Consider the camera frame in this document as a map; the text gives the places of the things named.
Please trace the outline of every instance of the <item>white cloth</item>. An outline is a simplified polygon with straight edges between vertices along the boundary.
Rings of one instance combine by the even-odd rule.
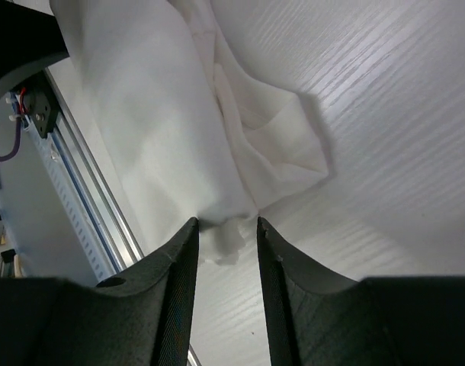
[[[51,1],[145,252],[191,216],[251,218],[327,175],[298,97],[241,70],[207,2],[175,6]]]

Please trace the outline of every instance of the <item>gray panel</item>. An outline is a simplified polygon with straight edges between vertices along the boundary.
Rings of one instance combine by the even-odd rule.
[[[11,107],[0,101],[0,155],[14,142]],[[21,149],[0,164],[0,211],[14,235],[28,275],[63,276],[95,285],[97,278],[31,138],[22,133]]]

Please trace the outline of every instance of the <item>table surface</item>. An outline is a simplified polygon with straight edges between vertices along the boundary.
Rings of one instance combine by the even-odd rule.
[[[302,96],[328,156],[322,184],[262,213],[280,233],[351,278],[465,274],[465,0],[213,9],[250,75]],[[50,70],[140,240],[70,61]],[[204,366],[269,364],[254,226],[236,261],[199,268],[191,342]]]

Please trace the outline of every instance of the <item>hole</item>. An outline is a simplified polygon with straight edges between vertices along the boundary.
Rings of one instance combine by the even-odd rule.
[[[110,277],[107,280],[100,282],[97,287],[116,287],[125,283],[126,280],[121,277]]]

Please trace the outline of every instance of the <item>folded cloth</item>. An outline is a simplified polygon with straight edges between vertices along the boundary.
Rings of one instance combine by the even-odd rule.
[[[208,0],[50,4],[144,252],[190,216],[222,230],[326,176],[298,97],[242,71]]]

